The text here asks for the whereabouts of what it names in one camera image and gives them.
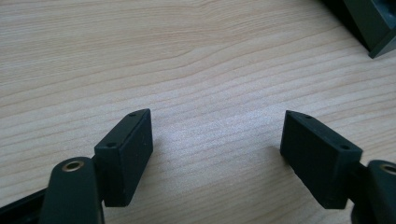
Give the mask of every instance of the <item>wooden table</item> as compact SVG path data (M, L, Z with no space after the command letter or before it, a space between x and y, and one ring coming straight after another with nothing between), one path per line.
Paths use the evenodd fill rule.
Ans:
M285 110L396 162L396 51L314 0L0 2L0 206L150 108L154 152L106 223L350 223L279 155Z

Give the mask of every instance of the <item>mounting hole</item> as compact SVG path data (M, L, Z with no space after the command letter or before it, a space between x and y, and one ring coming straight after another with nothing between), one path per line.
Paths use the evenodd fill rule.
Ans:
M114 147L114 146L116 146L116 145L117 145L117 143L107 143L107 144L106 144L107 147Z
M382 164L381 169L391 175L396 175L396 166L389 164Z
M341 145L340 148L345 149L345 150L350 149L350 147L349 147L349 146L346 146L346 145Z
M62 167L62 170L65 172L73 172L78 170L84 165L83 161L70 161L64 167Z

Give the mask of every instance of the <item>rectangular black block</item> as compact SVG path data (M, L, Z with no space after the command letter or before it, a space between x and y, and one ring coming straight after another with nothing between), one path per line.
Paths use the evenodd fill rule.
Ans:
M126 206L132 200L152 153L149 109L123 118L95 147L105 206Z
M317 119L287 111L280 153L324 208L345 208L347 175L359 165L359 147Z

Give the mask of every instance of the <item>black plastic part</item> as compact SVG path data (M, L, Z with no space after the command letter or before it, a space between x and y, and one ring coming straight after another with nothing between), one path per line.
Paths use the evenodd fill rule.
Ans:
M394 0L344 0L364 41L375 58L396 49Z
M126 206L132 200L152 153L149 109L123 118L95 147L94 162L105 180L105 206Z
M39 223L104 223L101 201L92 160L63 161L52 170Z
M1 223L38 223L45 193L46 190L42 189L34 194L2 207L0 209Z
M396 223L396 164L388 161L370 161L367 195L377 223Z
M280 153L324 208L345 208L347 175L360 164L359 147L317 119L287 111Z

